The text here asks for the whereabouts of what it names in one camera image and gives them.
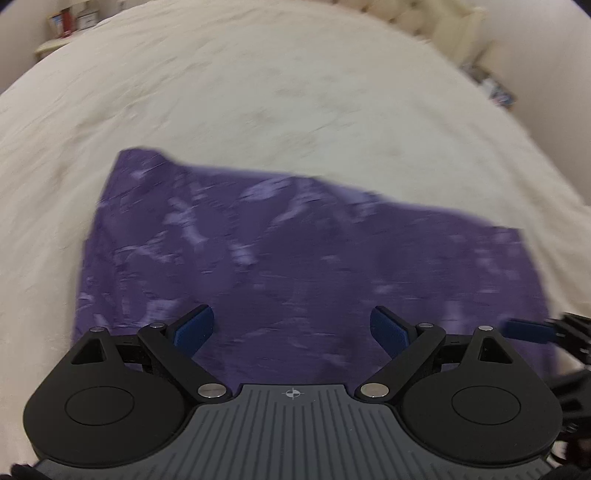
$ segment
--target purple towel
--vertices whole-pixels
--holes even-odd
[[[547,316],[517,231],[325,181],[120,153],[86,243],[74,339],[172,322],[200,303],[216,331],[194,359],[240,383],[357,386],[389,357],[379,304],[472,333]],[[548,346],[518,346],[542,374]]]

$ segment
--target bed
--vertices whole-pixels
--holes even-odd
[[[335,0],[430,42],[457,66],[476,53],[486,10],[463,0]]]
[[[125,148],[519,228],[551,312],[591,316],[589,208],[455,63],[340,5],[159,0],[20,78],[0,96],[2,470],[35,459],[22,408],[70,343],[83,241]]]

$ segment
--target ribbed gray surface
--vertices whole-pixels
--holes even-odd
[[[170,445],[109,469],[45,460],[56,480],[535,480],[543,460],[477,469],[440,459],[413,442],[384,405],[352,399],[341,385],[246,385],[238,398],[199,407]]]

